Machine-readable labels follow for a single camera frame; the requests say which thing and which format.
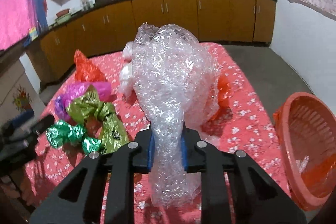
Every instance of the red container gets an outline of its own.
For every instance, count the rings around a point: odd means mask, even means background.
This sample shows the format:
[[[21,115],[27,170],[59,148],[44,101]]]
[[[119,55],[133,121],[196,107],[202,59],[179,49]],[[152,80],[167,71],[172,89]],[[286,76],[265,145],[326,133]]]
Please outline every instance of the red container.
[[[292,94],[273,115],[292,199],[310,211],[321,207],[336,184],[336,119],[317,97]],[[309,156],[300,174],[296,160]]]

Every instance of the red floral tablecloth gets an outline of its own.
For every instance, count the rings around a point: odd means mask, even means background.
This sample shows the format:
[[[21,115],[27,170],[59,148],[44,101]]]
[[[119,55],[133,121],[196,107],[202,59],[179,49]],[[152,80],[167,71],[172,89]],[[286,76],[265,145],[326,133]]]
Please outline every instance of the red floral tablecloth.
[[[232,113],[222,115],[218,120],[204,125],[205,132],[220,137],[219,149],[234,152],[243,149],[289,194],[281,152],[274,128],[247,78],[234,63],[224,47],[217,43],[202,43],[218,60],[220,69],[231,84],[230,108]],[[105,74],[112,85],[112,98],[117,115],[121,118],[130,136],[148,125],[144,112],[139,107],[136,97],[125,101],[117,93],[119,72],[123,66],[121,52],[92,58],[92,61]],[[53,99],[63,93],[66,86],[74,82],[74,74],[56,92]],[[53,99],[45,108],[42,116],[54,114]],[[36,147],[38,158],[26,166],[31,180],[36,202],[45,199],[53,188],[71,172],[83,158],[80,150],[75,148],[51,148],[45,135],[39,139]],[[105,213],[107,186],[102,207],[102,219]],[[198,196],[192,204],[180,208],[155,208],[150,199],[150,185],[147,175],[143,175],[134,186],[135,223],[199,223],[201,217],[201,199]]]

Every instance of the basket rim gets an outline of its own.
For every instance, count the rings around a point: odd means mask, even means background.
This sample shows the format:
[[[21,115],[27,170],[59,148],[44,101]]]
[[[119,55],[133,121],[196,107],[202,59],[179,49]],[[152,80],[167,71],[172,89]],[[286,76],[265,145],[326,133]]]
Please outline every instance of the basket rim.
[[[327,199],[329,198],[330,194],[323,198],[318,198],[314,196],[309,189],[306,187],[299,170],[296,165],[296,159],[294,156],[294,151],[292,147],[292,142],[290,138],[290,133],[289,133],[289,126],[288,126],[288,119],[289,119],[289,113],[291,109],[291,105],[294,100],[296,100],[299,97],[310,97],[312,99],[315,99],[318,101],[320,104],[322,104],[324,107],[326,107],[330,113],[334,117],[334,121],[336,124],[336,118],[333,112],[327,107],[327,105],[322,102],[319,98],[316,96],[307,93],[307,92],[296,92],[293,93],[291,96],[287,98],[283,105],[283,110],[282,110],[282,118],[281,118],[281,125],[282,125],[282,134],[283,134],[283,143],[284,146],[281,146],[281,150],[284,155],[287,155],[287,157],[284,157],[284,163],[287,168],[290,168],[290,172],[287,172],[287,179],[289,181],[290,187],[292,188],[292,191],[294,195],[297,197],[298,201],[300,202],[301,205],[303,205],[305,208],[309,210],[316,209],[320,206],[322,206]]]

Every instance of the purple plastic bag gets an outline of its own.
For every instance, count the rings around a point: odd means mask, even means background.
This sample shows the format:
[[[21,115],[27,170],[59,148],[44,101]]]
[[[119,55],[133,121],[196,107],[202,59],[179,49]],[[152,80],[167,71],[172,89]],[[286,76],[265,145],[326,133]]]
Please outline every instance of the purple plastic bag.
[[[93,85],[98,92],[100,101],[107,101],[111,95],[112,88],[111,83],[108,82],[77,82],[67,86],[65,93],[59,95],[55,103],[55,114],[58,118],[65,121],[69,121],[71,118],[67,114],[66,108],[71,104],[71,102],[82,96],[90,85]]]

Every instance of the red bucket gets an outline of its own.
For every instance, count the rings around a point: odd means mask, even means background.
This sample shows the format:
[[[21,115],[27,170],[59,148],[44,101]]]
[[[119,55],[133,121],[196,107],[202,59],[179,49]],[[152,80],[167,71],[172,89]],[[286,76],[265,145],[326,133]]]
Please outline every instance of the red bucket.
[[[336,119],[317,97],[292,94],[273,115],[292,198],[305,211],[321,207],[336,184]],[[309,157],[299,173],[296,161]]]

